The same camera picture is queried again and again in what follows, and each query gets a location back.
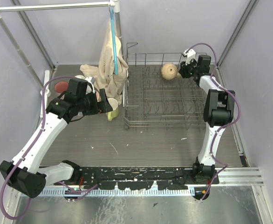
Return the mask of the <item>light blue mug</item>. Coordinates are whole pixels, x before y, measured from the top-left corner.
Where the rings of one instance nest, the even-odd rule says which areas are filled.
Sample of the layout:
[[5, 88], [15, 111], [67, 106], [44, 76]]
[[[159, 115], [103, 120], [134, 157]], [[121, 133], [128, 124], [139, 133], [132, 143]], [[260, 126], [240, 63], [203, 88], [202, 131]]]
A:
[[83, 76], [83, 75], [76, 75], [75, 78], [85, 79], [85, 76]]

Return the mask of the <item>beige round mug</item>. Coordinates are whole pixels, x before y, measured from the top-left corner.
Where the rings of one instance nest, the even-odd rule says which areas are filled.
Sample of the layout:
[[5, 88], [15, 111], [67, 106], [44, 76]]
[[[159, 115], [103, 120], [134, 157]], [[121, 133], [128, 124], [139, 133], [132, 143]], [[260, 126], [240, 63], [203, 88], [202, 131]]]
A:
[[182, 78], [181, 74], [178, 72], [176, 65], [172, 63], [166, 63], [161, 68], [161, 76], [165, 80], [173, 80], [175, 78]]

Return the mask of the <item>yellow-green mug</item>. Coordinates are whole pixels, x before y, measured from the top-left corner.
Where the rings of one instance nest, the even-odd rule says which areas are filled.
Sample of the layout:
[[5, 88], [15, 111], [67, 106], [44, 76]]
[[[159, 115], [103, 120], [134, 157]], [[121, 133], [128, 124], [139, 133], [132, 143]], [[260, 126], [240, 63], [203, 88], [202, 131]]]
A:
[[108, 98], [108, 102], [112, 107], [112, 111], [107, 113], [107, 118], [108, 118], [108, 121], [112, 121], [113, 119], [117, 118], [119, 115], [118, 101], [114, 98]]

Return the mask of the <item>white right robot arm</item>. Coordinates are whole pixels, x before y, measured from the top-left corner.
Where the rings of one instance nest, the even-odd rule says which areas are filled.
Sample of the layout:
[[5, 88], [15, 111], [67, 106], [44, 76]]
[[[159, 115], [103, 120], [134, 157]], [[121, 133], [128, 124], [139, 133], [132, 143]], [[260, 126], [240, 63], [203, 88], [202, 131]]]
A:
[[233, 120], [235, 100], [234, 91], [223, 89], [216, 78], [209, 73], [211, 57], [199, 55], [190, 50], [183, 53], [185, 61], [180, 63], [179, 74], [182, 78], [193, 78], [193, 81], [206, 94], [203, 120], [206, 132], [203, 145], [196, 161], [192, 165], [192, 179], [202, 184], [215, 175], [216, 153], [225, 127]]

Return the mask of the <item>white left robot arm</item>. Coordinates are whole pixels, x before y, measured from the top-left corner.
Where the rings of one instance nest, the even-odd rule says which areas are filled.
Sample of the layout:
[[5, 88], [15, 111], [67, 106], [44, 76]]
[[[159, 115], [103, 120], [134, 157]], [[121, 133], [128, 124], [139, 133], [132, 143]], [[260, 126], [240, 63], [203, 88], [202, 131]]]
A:
[[40, 168], [43, 157], [59, 133], [81, 113], [83, 116], [113, 110], [104, 89], [96, 90], [88, 80], [72, 78], [68, 88], [43, 106], [43, 118], [23, 149], [11, 160], [0, 164], [5, 183], [30, 198], [60, 181], [77, 184], [82, 176], [79, 165], [64, 160], [58, 165]]

